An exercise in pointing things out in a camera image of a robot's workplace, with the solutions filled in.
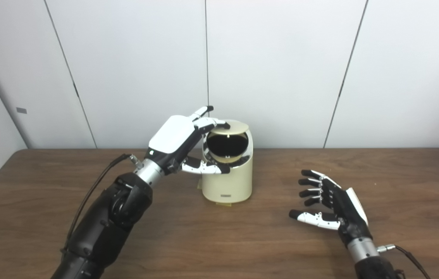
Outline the white and black right hand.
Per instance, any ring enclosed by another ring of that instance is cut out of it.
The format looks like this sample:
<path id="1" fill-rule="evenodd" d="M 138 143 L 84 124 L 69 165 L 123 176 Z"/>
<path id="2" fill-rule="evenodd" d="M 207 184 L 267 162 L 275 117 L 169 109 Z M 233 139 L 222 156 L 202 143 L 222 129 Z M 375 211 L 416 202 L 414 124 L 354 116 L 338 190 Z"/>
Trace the white and black right hand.
<path id="1" fill-rule="evenodd" d="M 345 246 L 355 239 L 373 239 L 365 211 L 353 188 L 344 189 L 329 176 L 315 170 L 303 169 L 299 185 L 308 186 L 299 196 L 304 205 L 321 204 L 331 212 L 290 210 L 289 217 L 305 224 L 336 230 Z"/>

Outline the white and black left hand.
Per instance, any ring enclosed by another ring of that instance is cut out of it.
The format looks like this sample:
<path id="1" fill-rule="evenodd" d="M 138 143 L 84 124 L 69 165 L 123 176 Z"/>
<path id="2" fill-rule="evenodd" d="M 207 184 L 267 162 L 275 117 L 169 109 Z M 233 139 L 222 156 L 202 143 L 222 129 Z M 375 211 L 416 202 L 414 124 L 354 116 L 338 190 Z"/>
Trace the white and black left hand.
<path id="1" fill-rule="evenodd" d="M 190 116 L 174 115 L 151 138 L 144 161 L 151 161 L 157 174 L 164 177 L 179 171 L 194 174 L 228 174 L 225 164 L 207 163 L 189 156 L 197 143 L 214 128 L 230 129 L 225 120 L 207 117 L 213 106 L 203 106 Z"/>

